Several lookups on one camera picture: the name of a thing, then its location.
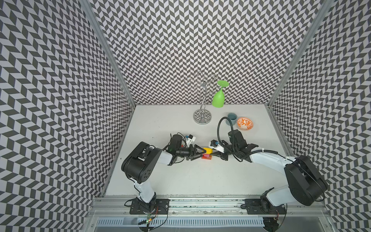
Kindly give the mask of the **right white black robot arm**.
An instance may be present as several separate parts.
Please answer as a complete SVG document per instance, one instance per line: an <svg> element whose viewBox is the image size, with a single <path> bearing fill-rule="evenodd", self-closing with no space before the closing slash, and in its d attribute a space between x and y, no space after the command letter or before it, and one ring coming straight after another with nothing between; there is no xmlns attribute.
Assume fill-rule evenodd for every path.
<svg viewBox="0 0 371 232"><path fill-rule="evenodd" d="M279 188L270 188L260 196L262 207L281 206L298 202L311 206L328 190L328 184L323 175L307 156L283 156L279 152L263 149L256 144L248 144L242 133L233 130L228 133L230 142L212 140L209 147L217 150L214 155L227 161L232 155L238 161L248 161L268 167L282 174L287 184Z"/></svg>

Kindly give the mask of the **yellow curved lego brick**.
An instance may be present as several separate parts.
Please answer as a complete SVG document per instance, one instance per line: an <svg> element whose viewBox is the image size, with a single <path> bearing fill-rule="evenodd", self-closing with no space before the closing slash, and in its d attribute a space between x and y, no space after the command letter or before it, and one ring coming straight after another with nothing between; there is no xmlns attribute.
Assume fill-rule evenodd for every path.
<svg viewBox="0 0 371 232"><path fill-rule="evenodd" d="M211 148L203 148L204 149L204 154L212 154L213 150Z"/></svg>

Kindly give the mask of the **red long lego brick front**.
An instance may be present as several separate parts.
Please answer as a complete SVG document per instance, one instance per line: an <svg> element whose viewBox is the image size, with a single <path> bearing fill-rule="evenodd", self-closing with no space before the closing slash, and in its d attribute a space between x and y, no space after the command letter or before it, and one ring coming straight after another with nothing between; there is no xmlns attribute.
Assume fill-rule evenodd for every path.
<svg viewBox="0 0 371 232"><path fill-rule="evenodd" d="M203 155L202 159L204 159L204 160L211 160L212 159L212 156Z"/></svg>

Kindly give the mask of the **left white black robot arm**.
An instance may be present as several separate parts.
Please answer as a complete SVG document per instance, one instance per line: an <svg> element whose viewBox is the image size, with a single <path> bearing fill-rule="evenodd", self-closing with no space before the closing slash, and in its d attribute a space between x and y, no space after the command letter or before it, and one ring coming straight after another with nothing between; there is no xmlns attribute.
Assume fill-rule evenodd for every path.
<svg viewBox="0 0 371 232"><path fill-rule="evenodd" d="M181 134L175 134L163 149L140 142L125 158L121 170L126 178L133 182L134 188L138 191L139 202L152 205L156 200L156 193L151 187L149 178L158 163L172 166L176 164L178 158L192 161L201 158L205 153L206 149L193 145Z"/></svg>

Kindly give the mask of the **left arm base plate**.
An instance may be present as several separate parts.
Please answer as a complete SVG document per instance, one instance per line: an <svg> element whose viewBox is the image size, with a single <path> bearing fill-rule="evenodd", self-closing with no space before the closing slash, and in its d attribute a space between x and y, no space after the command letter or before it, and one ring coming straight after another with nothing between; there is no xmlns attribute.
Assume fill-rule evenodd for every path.
<svg viewBox="0 0 371 232"><path fill-rule="evenodd" d="M129 213L131 215L167 215L169 211L169 204L169 199L156 199L155 201L151 201L150 203L145 203L138 198L135 198L131 200Z"/></svg>

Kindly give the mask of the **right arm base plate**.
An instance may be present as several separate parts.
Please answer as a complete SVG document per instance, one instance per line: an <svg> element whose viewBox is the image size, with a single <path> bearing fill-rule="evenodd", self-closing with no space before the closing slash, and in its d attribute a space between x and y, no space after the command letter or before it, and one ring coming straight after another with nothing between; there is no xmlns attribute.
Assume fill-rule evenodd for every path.
<svg viewBox="0 0 371 232"><path fill-rule="evenodd" d="M273 206L267 200L245 199L244 205L249 215L285 215L285 205Z"/></svg>

